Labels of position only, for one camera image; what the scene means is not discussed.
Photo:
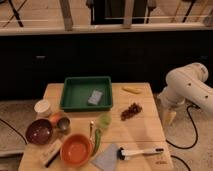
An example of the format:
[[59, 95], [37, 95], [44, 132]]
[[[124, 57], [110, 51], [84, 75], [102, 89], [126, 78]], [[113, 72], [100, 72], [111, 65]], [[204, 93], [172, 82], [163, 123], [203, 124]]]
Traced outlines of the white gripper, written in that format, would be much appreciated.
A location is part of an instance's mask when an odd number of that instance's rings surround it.
[[163, 125], [169, 126], [176, 117], [176, 104], [163, 97], [160, 97], [159, 100], [163, 108]]

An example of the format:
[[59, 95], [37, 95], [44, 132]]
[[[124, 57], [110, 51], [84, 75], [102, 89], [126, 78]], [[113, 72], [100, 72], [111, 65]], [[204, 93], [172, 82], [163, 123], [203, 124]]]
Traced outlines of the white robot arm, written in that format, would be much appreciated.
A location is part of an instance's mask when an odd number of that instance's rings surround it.
[[164, 127], [172, 123], [175, 109], [189, 100], [207, 114], [213, 114], [213, 88], [205, 84], [208, 69], [201, 63], [191, 63], [169, 71], [167, 86], [158, 95], [163, 108], [161, 122]]

